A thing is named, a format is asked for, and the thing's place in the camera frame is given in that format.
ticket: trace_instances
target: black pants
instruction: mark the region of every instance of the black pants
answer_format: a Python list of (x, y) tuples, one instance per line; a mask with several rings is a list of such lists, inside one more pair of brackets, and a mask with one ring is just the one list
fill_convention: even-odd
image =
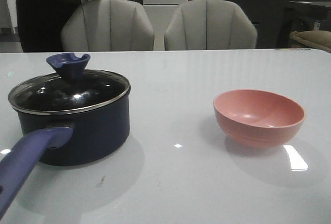
[(23, 51), (62, 52), (61, 30), (79, 5), (79, 0), (16, 0)]

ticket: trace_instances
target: lid knob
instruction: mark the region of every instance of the lid knob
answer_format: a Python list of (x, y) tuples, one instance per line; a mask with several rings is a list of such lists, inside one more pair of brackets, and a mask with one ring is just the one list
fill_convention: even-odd
[(67, 52), (50, 56), (46, 61), (63, 80), (70, 83), (83, 74), (90, 57), (88, 54), (77, 57), (73, 52)]

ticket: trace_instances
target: floor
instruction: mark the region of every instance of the floor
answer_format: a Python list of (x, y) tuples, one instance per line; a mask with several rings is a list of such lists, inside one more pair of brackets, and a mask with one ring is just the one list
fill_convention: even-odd
[(18, 34), (0, 34), (0, 53), (23, 52)]

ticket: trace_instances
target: table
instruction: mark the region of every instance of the table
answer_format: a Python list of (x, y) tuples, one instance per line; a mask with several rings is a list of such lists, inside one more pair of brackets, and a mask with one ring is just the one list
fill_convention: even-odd
[[(329, 53), (89, 54), (88, 69), (115, 71), (131, 82), (129, 138), (88, 165), (38, 163), (3, 224), (331, 223)], [(49, 55), (0, 54), (0, 150), (22, 136), (8, 92), (51, 73), (44, 61)], [(296, 100), (307, 111), (301, 130), (286, 146), (238, 145), (218, 127), (213, 110), (216, 95), (237, 88)]]

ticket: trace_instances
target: chair backrest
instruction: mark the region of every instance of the chair backrest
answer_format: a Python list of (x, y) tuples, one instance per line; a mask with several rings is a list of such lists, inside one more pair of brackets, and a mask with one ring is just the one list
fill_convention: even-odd
[(164, 34), (165, 50), (254, 49), (257, 30), (239, 5), (193, 0), (177, 6)]
[(65, 51), (152, 51), (154, 31), (144, 7), (97, 0), (76, 9), (61, 32)]

